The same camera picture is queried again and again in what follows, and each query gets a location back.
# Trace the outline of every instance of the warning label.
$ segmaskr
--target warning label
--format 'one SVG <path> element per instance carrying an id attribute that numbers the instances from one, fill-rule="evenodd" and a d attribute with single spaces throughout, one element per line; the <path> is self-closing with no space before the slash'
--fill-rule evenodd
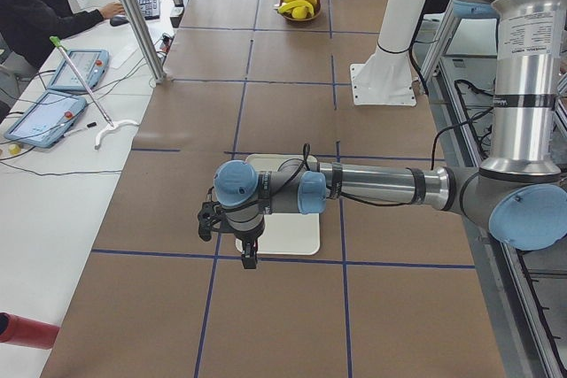
<path id="1" fill-rule="evenodd" d="M 537 12 L 503 20 L 499 25 L 501 45 L 498 58 L 524 55 L 553 55 L 559 58 L 563 29 L 555 24 L 555 14 L 555 11 Z"/>

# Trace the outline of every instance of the green tip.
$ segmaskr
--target green tip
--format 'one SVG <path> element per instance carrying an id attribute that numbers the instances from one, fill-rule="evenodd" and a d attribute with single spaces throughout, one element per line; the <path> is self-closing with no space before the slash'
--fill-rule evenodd
<path id="1" fill-rule="evenodd" d="M 61 41 L 56 35 L 50 37 L 51 42 L 55 45 L 56 48 L 63 48 L 61 45 Z"/>

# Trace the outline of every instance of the black mouse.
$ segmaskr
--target black mouse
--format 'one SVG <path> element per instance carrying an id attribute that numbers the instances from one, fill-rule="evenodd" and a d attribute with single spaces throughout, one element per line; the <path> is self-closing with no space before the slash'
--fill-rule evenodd
<path id="1" fill-rule="evenodd" d="M 121 26 L 122 24 L 128 23 L 128 18 L 124 15 L 114 15 L 110 18 L 110 25 L 113 27 Z"/>

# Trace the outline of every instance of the white pole with green tip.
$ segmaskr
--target white pole with green tip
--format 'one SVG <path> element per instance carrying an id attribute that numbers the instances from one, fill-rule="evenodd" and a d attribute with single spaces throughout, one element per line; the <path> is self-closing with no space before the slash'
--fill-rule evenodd
<path id="1" fill-rule="evenodd" d="M 140 124 L 137 121 L 134 120 L 119 120 L 119 121 L 113 121 L 110 118 L 110 115 L 108 115 L 108 113 L 105 111 L 105 109 L 102 107 L 102 105 L 96 100 L 95 98 L 95 94 L 92 91 L 92 89 L 90 88 L 89 84 L 85 81 L 85 79 L 82 77 L 81 72 L 79 71 L 79 69 L 76 67 L 76 65 L 73 63 L 73 61 L 71 60 L 71 58 L 67 55 L 66 49 L 65 47 L 61 44 L 61 41 L 59 40 L 58 37 L 56 36 L 51 36 L 50 37 L 51 42 L 53 43 L 53 45 L 55 45 L 55 47 L 57 48 L 57 50 L 61 53 L 61 55 L 63 56 L 63 59 L 65 60 L 66 64 L 71 68 L 71 70 L 73 70 L 74 75 L 77 76 L 77 79 L 79 79 L 79 82 L 81 83 L 81 85 L 84 87 L 84 89 L 87 91 L 87 94 L 90 97 L 90 100 L 92 101 L 92 103 L 98 108 L 98 110 L 100 111 L 100 113 L 103 115 L 103 117 L 105 118 L 106 123 L 108 123 L 106 125 L 105 128 L 103 128 L 100 132 L 98 132 L 97 137 L 95 138 L 95 150 L 97 150 L 98 148 L 100 148 L 100 144 L 102 142 L 102 138 L 104 135 L 106 135 L 107 133 L 110 133 L 116 129 L 118 129 L 118 127 L 121 126 L 127 126 L 127 125 L 131 125 L 131 126 L 139 126 Z"/>

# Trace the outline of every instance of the person's hand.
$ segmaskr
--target person's hand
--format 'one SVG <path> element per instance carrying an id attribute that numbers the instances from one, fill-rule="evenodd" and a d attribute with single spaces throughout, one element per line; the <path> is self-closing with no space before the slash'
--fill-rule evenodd
<path id="1" fill-rule="evenodd" d="M 124 15 L 124 6 L 121 3 L 106 4 L 102 8 L 98 8 L 98 11 L 103 16 L 104 19 L 110 19 L 114 15 Z"/>

